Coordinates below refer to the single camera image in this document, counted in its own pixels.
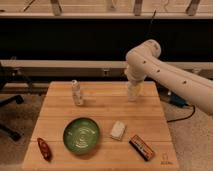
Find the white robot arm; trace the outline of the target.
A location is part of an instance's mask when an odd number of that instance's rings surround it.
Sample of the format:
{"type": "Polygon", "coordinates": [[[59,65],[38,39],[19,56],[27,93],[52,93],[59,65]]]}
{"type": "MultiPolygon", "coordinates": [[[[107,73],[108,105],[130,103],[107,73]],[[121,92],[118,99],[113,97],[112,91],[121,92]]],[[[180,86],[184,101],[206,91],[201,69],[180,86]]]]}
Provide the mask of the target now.
{"type": "Polygon", "coordinates": [[[160,54],[161,46],[153,39],[143,42],[126,54],[125,74],[129,99],[136,100],[141,83],[146,77],[150,77],[213,116],[213,81],[160,61],[160,54]]]}

